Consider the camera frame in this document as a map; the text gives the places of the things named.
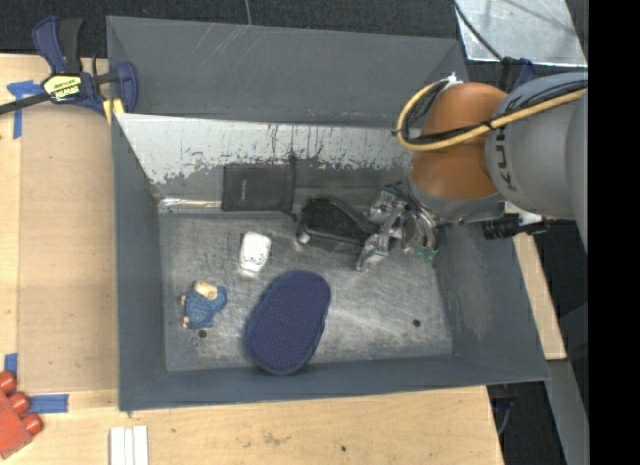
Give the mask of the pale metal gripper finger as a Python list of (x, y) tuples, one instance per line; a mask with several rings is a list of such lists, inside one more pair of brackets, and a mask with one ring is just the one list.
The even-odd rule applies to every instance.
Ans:
[(368, 220), (378, 226), (394, 221), (403, 213), (403, 198), (389, 190), (379, 193), (368, 209)]
[(376, 264), (385, 259), (389, 255), (394, 242), (400, 239), (401, 230), (399, 228), (380, 227), (365, 241), (356, 261), (356, 270), (364, 271), (371, 264)]

